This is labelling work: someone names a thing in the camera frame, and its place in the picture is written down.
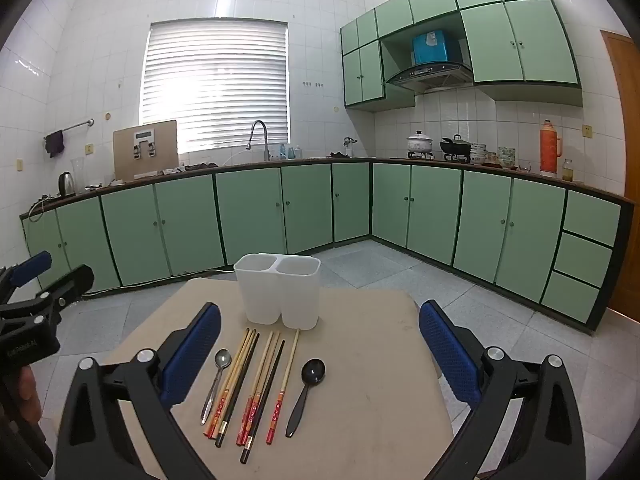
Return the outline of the person left hand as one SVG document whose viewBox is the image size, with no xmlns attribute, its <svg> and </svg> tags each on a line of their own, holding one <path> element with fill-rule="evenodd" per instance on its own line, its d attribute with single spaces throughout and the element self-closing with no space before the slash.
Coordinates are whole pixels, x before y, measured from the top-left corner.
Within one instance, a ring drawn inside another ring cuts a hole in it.
<svg viewBox="0 0 640 480">
<path fill-rule="evenodd" d="M 23 418 L 32 425 L 38 424 L 42 417 L 42 408 L 37 392 L 36 378 L 30 366 L 21 369 L 17 381 L 17 394 Z"/>
</svg>

